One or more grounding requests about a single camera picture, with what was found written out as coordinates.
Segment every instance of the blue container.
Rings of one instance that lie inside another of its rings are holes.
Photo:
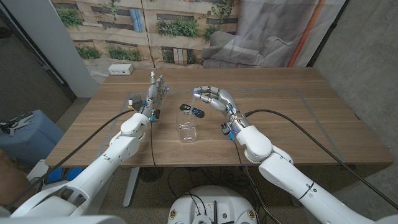
[[[18,159],[27,166],[35,166],[45,159],[64,134],[41,110],[33,114],[35,116],[26,121],[33,123],[15,130],[14,136],[0,131],[0,148],[10,159]]]

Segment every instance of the white box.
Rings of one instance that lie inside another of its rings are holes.
[[[111,75],[130,75],[134,68],[131,64],[116,64],[108,68]]]

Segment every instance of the clear plastic container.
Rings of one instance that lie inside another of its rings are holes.
[[[181,111],[176,120],[177,135],[180,142],[194,142],[197,140],[197,117],[190,111]]]

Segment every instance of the robotic arm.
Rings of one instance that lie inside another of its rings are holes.
[[[226,90],[203,86],[195,89],[194,96],[228,119],[221,125],[223,132],[228,133],[231,140],[235,133],[240,145],[246,145],[244,155],[250,162],[261,164],[259,170],[265,179],[297,198],[322,223],[374,223],[352,211],[293,166],[292,158],[285,151],[272,145],[265,135],[248,123]]]
[[[145,138],[144,129],[155,120],[155,111],[169,90],[163,84],[162,75],[156,80],[152,71],[146,104],[122,124],[107,150],[72,181],[35,194],[11,218],[84,215],[116,168],[138,151],[139,143]]]

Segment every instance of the black cord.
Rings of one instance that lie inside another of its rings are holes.
[[[249,192],[249,194],[250,194],[254,208],[256,208],[256,211],[259,211],[260,206],[257,204],[256,197],[255,197],[255,195],[253,195],[252,190],[247,186],[247,184],[249,184],[249,183],[245,182],[244,180],[239,180],[240,177],[246,177],[246,175],[241,174],[236,179],[232,171],[224,170],[224,167],[220,167],[220,175],[221,175],[221,177],[224,177],[226,180],[222,180],[222,178],[220,178],[219,182],[217,182],[214,180],[215,178],[213,176],[209,177],[208,174],[202,169],[202,167],[200,168],[200,171],[212,184],[228,185],[229,188],[244,187],[247,190],[246,192]]]
[[[156,179],[157,179],[157,198],[159,198],[160,183],[159,183],[159,174],[158,174],[158,172],[157,172],[157,166],[156,166],[156,163],[155,163],[154,147],[153,147],[153,144],[152,144],[152,122],[150,122],[150,151],[151,151],[151,153],[152,153],[152,160],[154,161],[154,167],[155,167],[155,173],[156,173]],[[174,194],[174,191],[172,190],[172,188],[171,188],[171,186],[170,186],[169,180],[170,180],[170,174],[169,174],[169,176],[167,177],[167,183],[168,183],[168,185],[169,185],[170,191],[173,193],[173,196],[177,198],[177,196]],[[167,200],[165,200],[165,201],[163,201],[163,202],[158,202],[157,199],[156,199],[155,201],[156,201],[157,203],[159,203],[159,204],[162,205],[162,204],[164,204],[164,203],[166,203],[166,202],[169,202],[169,201],[171,201],[171,200],[173,200],[173,198],[167,199]]]
[[[196,196],[196,195],[194,195],[194,194],[191,194],[191,193],[190,193],[190,195],[199,198],[201,204],[203,205],[203,209],[205,209],[205,215],[207,215],[205,204],[204,204],[203,201],[200,199],[200,197],[198,197],[198,196]]]
[[[261,223],[262,223],[262,224],[267,224],[267,214],[265,214],[265,215],[262,217]]]
[[[57,165],[53,166],[51,169],[47,171],[42,177],[38,178],[32,185],[30,185],[28,188],[26,188],[25,191],[23,191],[21,194],[19,194],[12,202],[10,202],[7,206],[6,209],[10,210],[15,203],[17,203],[24,195],[26,195],[30,190],[32,190],[37,184],[41,183],[44,179],[46,179],[54,170],[58,169],[64,162],[66,162],[69,158],[71,158],[76,152],[78,152],[85,144],[88,143],[96,134],[98,134],[103,128],[105,128],[110,122],[112,122],[114,119],[128,113],[132,112],[134,110],[127,110],[125,112],[119,113],[115,117],[111,118],[109,121],[104,123],[101,127],[99,127],[90,137],[88,137],[83,143],[81,143],[75,150],[73,150],[69,155],[67,155],[65,158],[63,158]]]
[[[188,193],[189,193],[189,196],[191,196],[191,198],[192,198],[192,200],[193,200],[193,203],[195,203],[195,205],[197,206],[198,215],[201,215],[201,213],[200,213],[200,211],[199,211],[198,204],[197,204],[197,202],[193,199],[192,194],[191,194],[191,191],[188,190]]]
[[[233,142],[234,142],[234,144],[235,144],[236,152],[238,153],[239,163],[241,164],[242,169],[244,169],[244,167],[243,167],[243,165],[242,165],[241,156],[239,155],[238,145],[236,144],[235,141],[233,141]],[[254,182],[253,182],[252,179],[250,178],[249,169],[246,169],[246,175],[247,175],[247,177],[249,178],[250,185],[251,185],[251,187],[253,188],[254,193],[257,194],[257,197],[259,198],[260,203],[261,203],[262,206],[264,207],[264,211],[265,211],[266,213],[268,213],[268,215],[269,215],[276,223],[280,223],[280,222],[271,214],[271,212],[268,211],[268,208],[266,208],[266,206],[265,206],[265,204],[264,204],[264,202],[263,202],[263,201],[264,201],[263,196],[260,194],[260,191],[258,191],[256,185],[254,184]]]
[[[368,181],[364,180],[362,177],[360,177],[358,174],[356,174],[353,170],[351,170],[343,161],[341,161],[339,158],[337,158],[335,155],[333,155],[333,153],[331,153],[325,146],[323,146],[314,137],[312,137],[311,134],[309,134],[306,130],[304,130],[303,127],[301,127],[299,124],[297,124],[294,120],[290,119],[288,116],[286,116],[284,114],[281,114],[281,113],[278,113],[278,112],[272,111],[272,110],[267,110],[267,109],[250,111],[250,112],[245,113],[244,115],[245,115],[245,117],[248,117],[257,112],[273,113],[273,114],[281,116],[281,117],[285,118],[286,120],[290,121],[292,124],[294,124],[296,127],[298,127],[299,130],[301,130],[305,135],[307,135],[313,142],[315,142],[315,144],[317,144],[319,147],[321,147],[321,149],[323,149],[327,154],[329,154],[329,156],[334,158],[335,161],[337,161],[340,165],[342,165],[345,169],[347,169],[350,173],[352,173],[358,180],[360,180],[362,183],[364,183],[366,186],[368,186],[370,189],[372,189],[375,193],[377,193],[380,197],[382,197],[385,201],[387,201],[390,205],[392,205],[395,209],[398,210],[398,205],[395,202],[393,202],[390,198],[385,196],[377,188],[373,187]]]
[[[175,168],[175,169],[172,170],[172,171],[169,173],[169,175],[167,176],[167,184],[169,185],[169,189],[170,189],[170,191],[173,193],[173,195],[174,195],[175,198],[178,198],[178,197],[177,197],[177,195],[174,193],[174,191],[173,191],[173,189],[172,189],[172,186],[170,185],[170,176],[171,176],[171,174],[172,174],[174,171],[176,171],[177,169],[180,169],[180,168],[183,168],[183,167],[177,167],[177,168]]]

